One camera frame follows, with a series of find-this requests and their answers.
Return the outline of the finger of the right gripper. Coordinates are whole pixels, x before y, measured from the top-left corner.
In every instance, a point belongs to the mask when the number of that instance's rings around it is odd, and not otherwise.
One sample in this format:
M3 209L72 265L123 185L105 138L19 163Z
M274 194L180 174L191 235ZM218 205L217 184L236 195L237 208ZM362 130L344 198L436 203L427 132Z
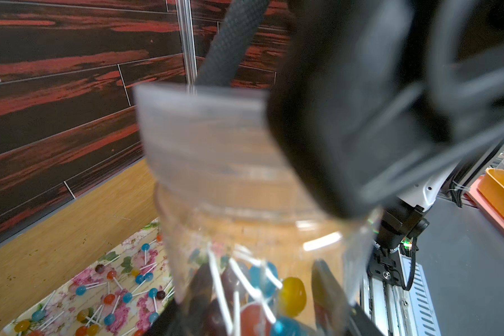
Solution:
M196 85L230 86L268 6L266 0L232 1L198 71Z
M504 1L292 1L267 105L314 202L359 218L504 137Z

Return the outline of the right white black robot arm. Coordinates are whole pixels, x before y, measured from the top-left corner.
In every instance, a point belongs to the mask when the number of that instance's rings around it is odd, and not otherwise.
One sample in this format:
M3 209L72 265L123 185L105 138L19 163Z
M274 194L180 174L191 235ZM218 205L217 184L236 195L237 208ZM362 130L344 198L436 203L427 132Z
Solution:
M504 1L289 1L267 105L316 203L381 206L381 251L417 239L457 162L504 137Z

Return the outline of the white-lidded candy jar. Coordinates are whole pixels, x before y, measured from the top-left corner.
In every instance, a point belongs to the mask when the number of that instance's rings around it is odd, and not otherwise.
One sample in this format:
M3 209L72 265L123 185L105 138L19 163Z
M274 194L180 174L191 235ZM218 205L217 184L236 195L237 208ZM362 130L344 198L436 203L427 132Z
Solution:
M191 205L163 186L155 204L182 335L347 335L381 213Z

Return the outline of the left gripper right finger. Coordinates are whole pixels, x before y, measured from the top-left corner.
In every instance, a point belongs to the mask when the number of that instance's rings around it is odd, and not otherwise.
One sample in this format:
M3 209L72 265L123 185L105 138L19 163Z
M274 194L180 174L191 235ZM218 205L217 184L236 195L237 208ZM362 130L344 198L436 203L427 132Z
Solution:
M323 335L381 335L358 305L351 306L346 293L324 260L312 266L312 297L316 327Z

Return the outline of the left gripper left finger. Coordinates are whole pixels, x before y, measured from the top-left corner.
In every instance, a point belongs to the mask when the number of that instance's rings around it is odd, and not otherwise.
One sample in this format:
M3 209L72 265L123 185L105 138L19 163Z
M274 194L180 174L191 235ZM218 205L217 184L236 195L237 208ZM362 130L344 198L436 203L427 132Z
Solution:
M179 336L181 334L181 311L174 299L162 311L144 336Z

